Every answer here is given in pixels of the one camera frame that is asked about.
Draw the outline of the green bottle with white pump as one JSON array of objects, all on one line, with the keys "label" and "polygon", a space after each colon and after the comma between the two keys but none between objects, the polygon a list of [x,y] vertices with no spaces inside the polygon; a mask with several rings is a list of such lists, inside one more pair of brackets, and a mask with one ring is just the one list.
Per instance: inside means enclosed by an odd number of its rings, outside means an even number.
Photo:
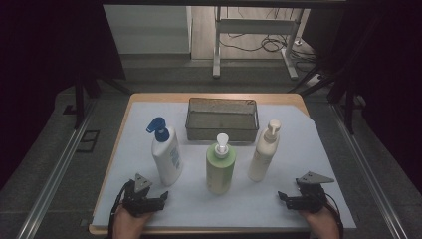
[{"label": "green bottle with white pump", "polygon": [[228,141],[226,133],[219,133],[206,152],[206,184],[215,194],[226,193],[232,182],[237,153]]}]

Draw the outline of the black metal stand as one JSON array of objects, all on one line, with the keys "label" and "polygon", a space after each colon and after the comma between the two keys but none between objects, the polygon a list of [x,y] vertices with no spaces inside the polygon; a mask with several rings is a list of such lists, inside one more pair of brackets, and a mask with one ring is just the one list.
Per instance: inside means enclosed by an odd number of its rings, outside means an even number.
[{"label": "black metal stand", "polygon": [[82,125],[88,114],[85,110],[85,94],[88,94],[91,99],[97,99],[102,93],[98,80],[109,84],[126,95],[132,94],[132,90],[118,83],[115,78],[102,73],[100,70],[89,69],[85,72],[78,72],[74,76],[75,103],[73,105],[67,105],[63,111],[64,115],[76,116],[74,129],[78,129]]},{"label": "black metal stand", "polygon": [[355,109],[355,82],[352,79],[351,69],[349,69],[347,66],[344,66],[336,72],[325,73],[322,70],[322,66],[315,65],[298,81],[298,83],[292,89],[290,89],[290,93],[295,93],[297,89],[299,89],[305,83],[308,83],[316,74],[321,74],[322,79],[311,87],[307,87],[305,90],[299,91],[299,95],[305,97],[332,84],[332,87],[329,90],[326,98],[330,104],[338,104],[342,97],[345,97],[343,105],[343,124],[349,133],[354,134],[352,117],[353,111]]}]

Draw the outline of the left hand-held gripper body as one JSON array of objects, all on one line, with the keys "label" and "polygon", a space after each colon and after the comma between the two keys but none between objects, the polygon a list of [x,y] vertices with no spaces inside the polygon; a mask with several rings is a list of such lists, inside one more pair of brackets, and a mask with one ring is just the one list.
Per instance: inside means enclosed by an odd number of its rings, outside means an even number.
[{"label": "left hand-held gripper body", "polygon": [[139,173],[127,183],[124,189],[122,206],[131,216],[140,217],[145,213],[156,210],[155,201],[147,198],[151,185],[152,183]]}]

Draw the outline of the white power strip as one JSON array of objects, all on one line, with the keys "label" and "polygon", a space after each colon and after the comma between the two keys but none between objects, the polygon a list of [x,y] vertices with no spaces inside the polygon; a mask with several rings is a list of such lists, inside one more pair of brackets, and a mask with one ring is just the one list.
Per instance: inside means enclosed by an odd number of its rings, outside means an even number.
[{"label": "white power strip", "polygon": [[313,77],[311,77],[307,82],[306,82],[306,86],[307,87],[312,87],[315,84],[317,84],[318,82],[320,82],[322,80],[322,76],[320,74],[315,74]]}]

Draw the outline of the white metal stand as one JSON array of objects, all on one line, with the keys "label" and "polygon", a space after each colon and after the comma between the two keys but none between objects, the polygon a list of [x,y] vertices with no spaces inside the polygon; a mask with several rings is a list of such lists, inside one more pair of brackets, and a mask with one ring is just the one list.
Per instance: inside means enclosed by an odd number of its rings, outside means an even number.
[{"label": "white metal stand", "polygon": [[213,52],[212,75],[215,79],[221,76],[220,37],[222,34],[252,34],[287,36],[287,46],[280,50],[285,66],[292,80],[299,78],[292,62],[293,45],[301,26],[305,10],[300,9],[294,20],[281,19],[234,19],[222,18],[221,7],[216,7],[215,13],[215,43]]}]

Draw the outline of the cream pump bottle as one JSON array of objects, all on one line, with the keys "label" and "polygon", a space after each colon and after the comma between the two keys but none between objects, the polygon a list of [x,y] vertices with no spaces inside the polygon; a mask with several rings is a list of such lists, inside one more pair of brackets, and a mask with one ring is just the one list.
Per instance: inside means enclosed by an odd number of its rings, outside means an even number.
[{"label": "cream pump bottle", "polygon": [[281,126],[279,120],[271,119],[261,132],[248,170],[251,180],[259,182],[264,179],[279,145]]}]

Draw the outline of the aluminium rail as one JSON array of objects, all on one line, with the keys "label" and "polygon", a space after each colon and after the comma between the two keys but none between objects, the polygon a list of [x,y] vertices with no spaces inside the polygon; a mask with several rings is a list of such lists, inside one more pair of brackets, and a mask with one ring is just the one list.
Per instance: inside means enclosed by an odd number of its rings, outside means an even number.
[{"label": "aluminium rail", "polygon": [[85,118],[82,120],[80,126],[73,131],[16,239],[34,239],[92,118],[96,104],[97,100],[90,100],[88,102],[87,108],[85,109]]},{"label": "aluminium rail", "polygon": [[330,108],[391,236],[393,239],[401,239],[400,230],[396,227],[395,211],[367,162],[361,147],[342,122],[342,113],[339,107],[330,105]]}]

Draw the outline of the person's left hand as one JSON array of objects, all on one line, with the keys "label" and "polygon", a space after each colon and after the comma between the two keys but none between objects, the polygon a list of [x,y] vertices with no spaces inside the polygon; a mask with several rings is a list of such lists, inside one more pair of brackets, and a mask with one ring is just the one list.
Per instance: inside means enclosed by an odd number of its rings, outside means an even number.
[{"label": "person's left hand", "polygon": [[140,217],[132,217],[121,205],[114,215],[112,226],[112,239],[140,239],[142,231],[152,213],[142,214]]}]

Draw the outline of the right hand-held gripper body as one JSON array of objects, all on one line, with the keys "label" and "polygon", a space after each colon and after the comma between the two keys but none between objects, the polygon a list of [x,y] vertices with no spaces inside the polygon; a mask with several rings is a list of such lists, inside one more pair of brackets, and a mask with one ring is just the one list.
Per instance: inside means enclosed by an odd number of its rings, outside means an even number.
[{"label": "right hand-held gripper body", "polygon": [[304,211],[317,213],[327,204],[325,191],[322,188],[323,183],[333,183],[333,179],[309,171],[304,176],[296,179],[297,186],[301,195],[296,199],[303,201]]}]

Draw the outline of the person's right hand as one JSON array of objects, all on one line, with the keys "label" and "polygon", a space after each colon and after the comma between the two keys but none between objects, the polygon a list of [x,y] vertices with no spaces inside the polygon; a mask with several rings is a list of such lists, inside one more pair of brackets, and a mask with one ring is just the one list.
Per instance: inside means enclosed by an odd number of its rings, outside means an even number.
[{"label": "person's right hand", "polygon": [[336,221],[325,207],[317,213],[300,211],[318,239],[340,239]]}]

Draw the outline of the white bottle with blue pump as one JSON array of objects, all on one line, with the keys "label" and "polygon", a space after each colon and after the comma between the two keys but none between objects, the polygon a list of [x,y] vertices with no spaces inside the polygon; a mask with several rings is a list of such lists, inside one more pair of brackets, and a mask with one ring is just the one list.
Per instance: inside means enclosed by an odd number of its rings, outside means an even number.
[{"label": "white bottle with blue pump", "polygon": [[162,117],[153,119],[146,131],[154,134],[151,154],[160,180],[165,186],[170,186],[179,178],[183,168],[176,131],[167,126]]}]

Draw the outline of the white panel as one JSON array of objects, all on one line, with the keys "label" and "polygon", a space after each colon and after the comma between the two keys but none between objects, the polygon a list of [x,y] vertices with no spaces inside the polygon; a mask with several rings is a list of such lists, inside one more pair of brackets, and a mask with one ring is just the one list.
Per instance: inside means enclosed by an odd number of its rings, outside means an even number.
[{"label": "white panel", "polygon": [[190,6],[104,5],[120,54],[190,54]]}]

